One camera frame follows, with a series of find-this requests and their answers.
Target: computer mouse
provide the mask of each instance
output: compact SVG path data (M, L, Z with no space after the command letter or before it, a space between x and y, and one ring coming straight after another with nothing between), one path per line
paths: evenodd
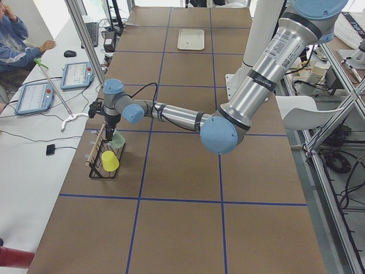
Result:
M68 57L75 57L77 54L76 54L76 51L73 51L73 50L66 50L64 53L63 53L63 56L65 56L66 58Z

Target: label sticker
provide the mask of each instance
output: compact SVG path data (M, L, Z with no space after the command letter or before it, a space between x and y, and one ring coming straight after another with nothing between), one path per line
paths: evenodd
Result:
M290 40L291 38L289 36L283 35L281 33L276 33L263 54L268 55L269 57L276 60L286 49Z
M284 70L288 70L304 48L295 38L276 33L263 54L276 60L276 64Z

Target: white tray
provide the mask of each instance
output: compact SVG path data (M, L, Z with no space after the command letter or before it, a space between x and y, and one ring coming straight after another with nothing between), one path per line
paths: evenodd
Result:
M177 41L179 50L203 50L204 30L181 29Z

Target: person's hand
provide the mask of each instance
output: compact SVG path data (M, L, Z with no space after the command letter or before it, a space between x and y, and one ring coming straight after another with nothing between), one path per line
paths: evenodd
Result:
M43 45L41 45L39 47L39 50L43 54L43 53L46 52L46 50L53 49L55 46L56 46L56 42L55 41L47 40L47 41L45 41L45 43Z
M13 13L9 5L3 5L4 15L8 16L13 22L18 21L18 17Z

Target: robotic arm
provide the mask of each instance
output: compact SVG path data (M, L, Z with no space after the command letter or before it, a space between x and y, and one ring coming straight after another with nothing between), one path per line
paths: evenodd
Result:
M121 81L107 80L101 110L108 124L106 138L111 140L120 114L132 124L146 116L199 132L203 145L215 154L232 151L250 129L252 116L305 47L332 40L334 23L346 3L347 0L293 0L260 59L231 100L212 115L151 100L134 100L124 91Z

